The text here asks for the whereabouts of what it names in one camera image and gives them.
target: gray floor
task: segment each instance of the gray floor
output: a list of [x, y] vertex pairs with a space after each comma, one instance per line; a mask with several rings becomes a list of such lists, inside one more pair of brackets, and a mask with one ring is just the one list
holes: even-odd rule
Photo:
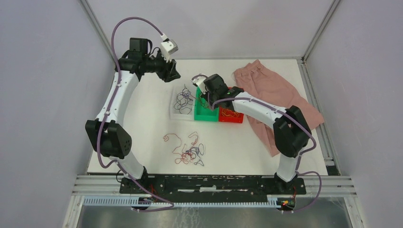
[[[312, 199], [297, 199], [297, 208]], [[137, 213], [128, 207], [84, 206], [80, 228], [348, 228], [342, 198], [318, 199], [309, 210], [282, 215], [262, 208], [179, 208]]]

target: black mounting plate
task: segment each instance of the black mounting plate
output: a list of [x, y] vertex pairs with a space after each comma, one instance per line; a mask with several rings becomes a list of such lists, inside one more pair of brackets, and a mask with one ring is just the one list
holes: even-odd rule
[[[273, 176], [215, 176], [215, 175], [166, 175], [148, 174], [139, 180], [142, 186], [171, 202], [267, 202], [267, 195], [293, 195], [294, 187], [298, 195], [305, 195], [305, 183], [296, 178], [283, 191], [276, 187]], [[122, 178], [120, 193], [144, 193], [127, 178]]]

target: pink cloth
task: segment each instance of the pink cloth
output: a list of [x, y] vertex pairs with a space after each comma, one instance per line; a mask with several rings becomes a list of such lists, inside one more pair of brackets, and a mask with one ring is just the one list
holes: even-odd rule
[[[234, 75], [237, 86], [250, 95], [273, 105], [286, 108], [295, 105], [300, 108], [310, 129], [315, 129], [325, 121], [322, 114], [302, 98], [293, 85], [276, 72], [265, 68], [259, 60], [237, 69]], [[279, 154], [274, 142], [273, 130], [250, 116], [247, 118], [253, 131], [266, 145], [271, 156]]]

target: wall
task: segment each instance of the wall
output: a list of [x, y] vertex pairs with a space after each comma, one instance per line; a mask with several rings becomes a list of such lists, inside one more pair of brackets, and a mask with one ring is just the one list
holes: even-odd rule
[[[106, 36], [126, 17], [155, 23], [179, 46], [175, 58], [302, 56], [332, 0], [88, 0]], [[116, 51], [127, 37], [161, 39], [144, 22], [131, 21], [116, 33]]]
[[113, 64], [77, 0], [4, 0], [0, 30], [0, 227], [61, 227]]
[[342, 1], [307, 67], [368, 227], [402, 227], [403, 4]]

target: folded fabric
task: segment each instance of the folded fabric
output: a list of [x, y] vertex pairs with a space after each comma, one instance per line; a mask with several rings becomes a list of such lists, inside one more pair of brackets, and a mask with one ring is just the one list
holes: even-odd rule
[[[234, 75], [237, 86], [250, 95], [273, 105], [286, 108], [295, 105], [300, 108], [310, 129], [315, 129], [325, 121], [322, 114], [302, 98], [293, 85], [276, 72], [265, 68], [259, 60], [237, 69]], [[271, 156], [279, 154], [273, 130], [250, 116], [247, 116], [247, 119]]]

